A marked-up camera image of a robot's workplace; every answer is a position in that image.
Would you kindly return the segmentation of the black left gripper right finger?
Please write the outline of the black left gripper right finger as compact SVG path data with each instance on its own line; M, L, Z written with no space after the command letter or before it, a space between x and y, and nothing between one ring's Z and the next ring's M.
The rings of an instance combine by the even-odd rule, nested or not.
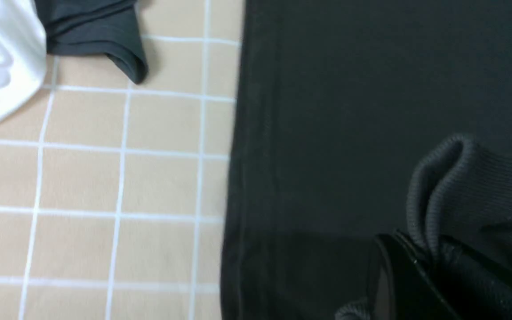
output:
M433 282L462 320L512 320L512 271L449 236Z

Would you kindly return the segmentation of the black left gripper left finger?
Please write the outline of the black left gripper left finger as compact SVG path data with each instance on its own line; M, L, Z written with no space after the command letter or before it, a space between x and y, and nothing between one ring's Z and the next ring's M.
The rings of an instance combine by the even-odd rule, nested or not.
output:
M429 279L409 243L379 234L368 258L366 289L372 320L459 320Z

